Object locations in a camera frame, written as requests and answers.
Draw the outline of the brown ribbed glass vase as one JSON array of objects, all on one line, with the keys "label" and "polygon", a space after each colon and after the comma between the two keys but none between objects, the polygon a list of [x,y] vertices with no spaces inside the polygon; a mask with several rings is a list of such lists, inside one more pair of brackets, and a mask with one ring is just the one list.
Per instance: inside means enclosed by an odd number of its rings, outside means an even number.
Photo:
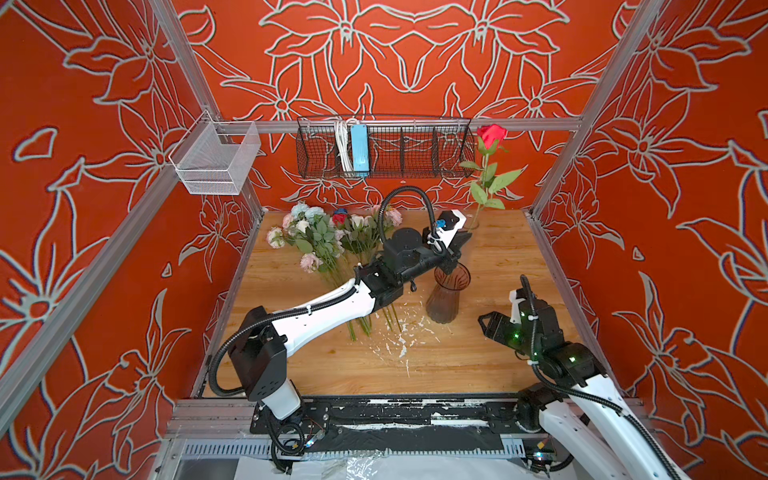
[{"label": "brown ribbed glass vase", "polygon": [[458,315],[461,292],[471,284],[471,273],[459,263],[450,274],[441,268],[434,270],[435,287],[427,302],[427,316],[436,323],[451,323]]}]

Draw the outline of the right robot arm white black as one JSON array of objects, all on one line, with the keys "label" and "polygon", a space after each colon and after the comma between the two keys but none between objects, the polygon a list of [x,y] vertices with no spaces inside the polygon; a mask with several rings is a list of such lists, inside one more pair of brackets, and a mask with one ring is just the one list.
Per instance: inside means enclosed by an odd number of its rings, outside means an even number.
[{"label": "right robot arm white black", "polygon": [[537,382],[518,394],[517,426],[545,433],[594,479],[684,479],[686,473],[631,410],[606,368],[581,343],[568,341],[554,308],[526,276],[510,294],[511,312],[478,319],[483,335],[514,351]]}]

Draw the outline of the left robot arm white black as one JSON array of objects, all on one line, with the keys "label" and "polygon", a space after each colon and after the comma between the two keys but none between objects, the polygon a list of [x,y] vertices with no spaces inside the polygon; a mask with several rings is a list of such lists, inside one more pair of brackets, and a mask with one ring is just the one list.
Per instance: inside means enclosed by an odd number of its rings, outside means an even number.
[{"label": "left robot arm white black", "polygon": [[384,200],[390,202],[406,192],[421,197],[427,227],[422,231],[399,228],[387,235],[384,220],[379,218],[381,251],[371,262],[356,266],[344,284],[291,309],[250,310],[240,329],[211,357],[207,384],[214,395],[243,395],[263,404],[276,419],[289,418],[302,407],[302,398],[287,374],[292,355],[328,331],[393,304],[406,288],[416,287],[422,274],[434,269],[449,274],[458,266],[461,249],[471,237],[466,216],[459,210],[436,213],[426,192],[416,186],[398,187]]}]

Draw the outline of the pink flower bunch right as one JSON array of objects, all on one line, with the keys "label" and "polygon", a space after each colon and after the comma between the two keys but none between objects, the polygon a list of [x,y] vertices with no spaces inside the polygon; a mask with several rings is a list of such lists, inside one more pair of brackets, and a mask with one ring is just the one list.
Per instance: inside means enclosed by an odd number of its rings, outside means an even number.
[{"label": "pink flower bunch right", "polygon": [[349,214],[342,227],[338,227],[341,245],[347,252],[351,265],[371,263],[383,248],[383,234],[392,233],[402,223],[402,215],[396,209],[375,206],[368,215]]}]

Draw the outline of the pink white flower bunch left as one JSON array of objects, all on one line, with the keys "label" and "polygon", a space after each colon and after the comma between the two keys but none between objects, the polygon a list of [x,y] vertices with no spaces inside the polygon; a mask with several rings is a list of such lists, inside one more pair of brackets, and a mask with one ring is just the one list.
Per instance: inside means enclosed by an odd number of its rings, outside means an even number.
[{"label": "pink white flower bunch left", "polygon": [[350,277],[342,271],[345,249],[341,231],[332,217],[319,206],[296,203],[283,216],[281,224],[268,230],[266,240],[273,249],[295,247],[300,253],[300,268],[319,274],[332,288],[342,286]]}]

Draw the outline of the light blue box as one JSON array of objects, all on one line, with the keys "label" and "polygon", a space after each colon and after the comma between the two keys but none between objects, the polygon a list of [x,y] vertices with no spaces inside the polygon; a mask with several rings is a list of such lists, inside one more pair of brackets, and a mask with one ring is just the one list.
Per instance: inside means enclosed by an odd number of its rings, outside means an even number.
[{"label": "light blue box", "polygon": [[353,172],[366,177],[370,172],[368,128],[357,123],[350,126]]}]

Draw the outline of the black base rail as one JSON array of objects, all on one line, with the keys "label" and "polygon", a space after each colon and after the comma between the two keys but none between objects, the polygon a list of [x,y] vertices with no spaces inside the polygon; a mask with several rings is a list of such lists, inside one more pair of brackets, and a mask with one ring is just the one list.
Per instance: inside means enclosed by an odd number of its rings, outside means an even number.
[{"label": "black base rail", "polygon": [[515,393],[305,396],[289,418],[313,442],[306,453],[563,456],[546,433],[519,428]]}]

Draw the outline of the white mesh wall basket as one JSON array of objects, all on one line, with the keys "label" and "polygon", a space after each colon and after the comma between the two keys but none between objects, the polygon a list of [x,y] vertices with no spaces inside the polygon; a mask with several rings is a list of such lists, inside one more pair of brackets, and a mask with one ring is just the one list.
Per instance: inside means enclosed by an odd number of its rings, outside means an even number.
[{"label": "white mesh wall basket", "polygon": [[255,122],[215,121],[204,112],[169,160],[188,193],[234,196],[241,193],[261,144]]}]

